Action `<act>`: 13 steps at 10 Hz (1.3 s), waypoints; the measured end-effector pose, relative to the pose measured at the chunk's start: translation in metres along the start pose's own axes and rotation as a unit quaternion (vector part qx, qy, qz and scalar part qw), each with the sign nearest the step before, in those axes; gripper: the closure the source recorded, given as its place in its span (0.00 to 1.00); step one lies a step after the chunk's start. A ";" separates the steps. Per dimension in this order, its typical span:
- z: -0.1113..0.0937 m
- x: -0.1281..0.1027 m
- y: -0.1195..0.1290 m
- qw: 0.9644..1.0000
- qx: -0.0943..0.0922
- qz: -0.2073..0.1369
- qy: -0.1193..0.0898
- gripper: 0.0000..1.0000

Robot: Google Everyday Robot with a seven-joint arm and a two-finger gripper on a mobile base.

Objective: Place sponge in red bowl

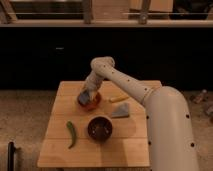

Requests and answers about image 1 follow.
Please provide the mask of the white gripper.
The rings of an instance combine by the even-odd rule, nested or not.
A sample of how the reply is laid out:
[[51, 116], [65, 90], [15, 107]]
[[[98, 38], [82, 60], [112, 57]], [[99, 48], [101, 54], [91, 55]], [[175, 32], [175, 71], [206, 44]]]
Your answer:
[[83, 89], [86, 90], [88, 93], [97, 92], [103, 82], [104, 78], [94, 71], [91, 71], [90, 74], [86, 77]]

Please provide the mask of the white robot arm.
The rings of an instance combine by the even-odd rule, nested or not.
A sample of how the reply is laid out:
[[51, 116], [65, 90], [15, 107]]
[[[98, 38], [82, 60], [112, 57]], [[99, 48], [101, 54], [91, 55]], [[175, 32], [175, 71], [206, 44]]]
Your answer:
[[171, 86], [153, 88], [115, 68], [112, 57], [96, 57], [84, 88], [97, 91], [105, 78], [141, 104], [148, 116], [152, 171], [200, 171], [188, 104]]

